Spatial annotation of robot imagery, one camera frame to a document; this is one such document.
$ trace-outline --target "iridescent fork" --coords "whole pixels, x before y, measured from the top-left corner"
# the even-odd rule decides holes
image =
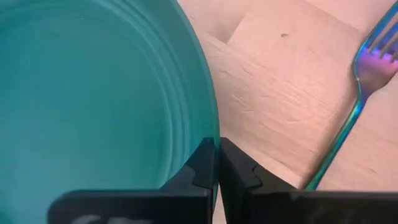
[[[347,135],[358,120],[368,98],[389,83],[398,72],[398,1],[374,28],[359,49],[353,64],[353,73],[358,83],[358,97],[353,110],[344,122],[326,156],[315,174],[311,176],[307,190],[315,190]]]

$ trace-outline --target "plate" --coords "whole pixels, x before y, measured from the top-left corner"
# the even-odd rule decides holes
[[[211,76],[174,0],[0,2],[0,223],[71,190],[158,189],[218,141]]]

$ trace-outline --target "wood grain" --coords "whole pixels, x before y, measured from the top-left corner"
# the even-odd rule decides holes
[[[178,0],[215,85],[221,134],[301,187],[354,100],[351,64],[395,0]],[[319,189],[398,190],[398,77],[368,101]],[[219,202],[215,223],[225,223]]]

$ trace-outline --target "fork handle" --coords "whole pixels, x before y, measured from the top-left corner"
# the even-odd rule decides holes
[[[322,180],[322,177],[325,175],[326,171],[328,170],[330,164],[333,162],[334,158],[337,155],[337,152],[340,150],[341,146],[343,145],[345,139],[347,138],[348,134],[351,132],[354,124],[359,118],[361,114],[365,101],[362,97],[358,97],[354,108],[351,110],[351,113],[347,117],[346,121],[344,122],[343,126],[340,128],[338,134],[334,138],[333,142],[331,143],[328,152],[326,153],[325,157],[321,161],[318,169],[314,173],[314,175],[309,180],[308,184],[305,186],[305,190],[316,190],[318,184]]]

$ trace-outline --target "wooden surface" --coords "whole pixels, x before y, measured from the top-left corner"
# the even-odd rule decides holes
[[[358,47],[395,0],[178,1],[210,66],[221,134],[301,187],[354,103]],[[395,77],[369,99],[319,189],[398,190],[397,116]]]

